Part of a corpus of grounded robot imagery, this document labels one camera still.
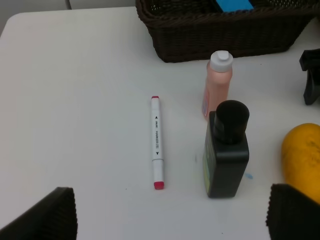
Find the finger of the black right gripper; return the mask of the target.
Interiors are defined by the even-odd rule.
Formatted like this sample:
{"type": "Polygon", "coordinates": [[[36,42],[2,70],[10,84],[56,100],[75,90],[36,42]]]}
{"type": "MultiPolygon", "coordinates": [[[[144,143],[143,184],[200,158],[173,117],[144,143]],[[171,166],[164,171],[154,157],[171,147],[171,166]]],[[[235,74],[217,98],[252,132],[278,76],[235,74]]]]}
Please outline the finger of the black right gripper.
{"type": "Polygon", "coordinates": [[[302,71],[307,72],[304,102],[312,105],[320,97],[320,49],[304,50],[299,63],[302,71]]]}

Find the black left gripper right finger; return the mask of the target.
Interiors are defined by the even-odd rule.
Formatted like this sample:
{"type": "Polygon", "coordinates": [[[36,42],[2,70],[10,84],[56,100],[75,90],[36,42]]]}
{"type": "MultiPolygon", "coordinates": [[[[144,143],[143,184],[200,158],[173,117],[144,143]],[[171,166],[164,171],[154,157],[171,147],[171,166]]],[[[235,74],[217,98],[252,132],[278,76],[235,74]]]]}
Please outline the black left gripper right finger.
{"type": "Polygon", "coordinates": [[[273,184],[265,223],[272,240],[318,240],[320,205],[288,184],[273,184]]]}

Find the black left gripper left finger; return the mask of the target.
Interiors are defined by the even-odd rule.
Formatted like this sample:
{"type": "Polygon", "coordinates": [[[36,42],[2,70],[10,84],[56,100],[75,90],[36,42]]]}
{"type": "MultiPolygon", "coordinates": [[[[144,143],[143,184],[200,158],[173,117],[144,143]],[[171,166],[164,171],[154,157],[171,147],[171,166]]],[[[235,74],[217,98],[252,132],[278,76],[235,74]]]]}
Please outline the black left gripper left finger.
{"type": "Polygon", "coordinates": [[[57,187],[0,230],[2,240],[75,240],[78,219],[75,193],[57,187]]]}

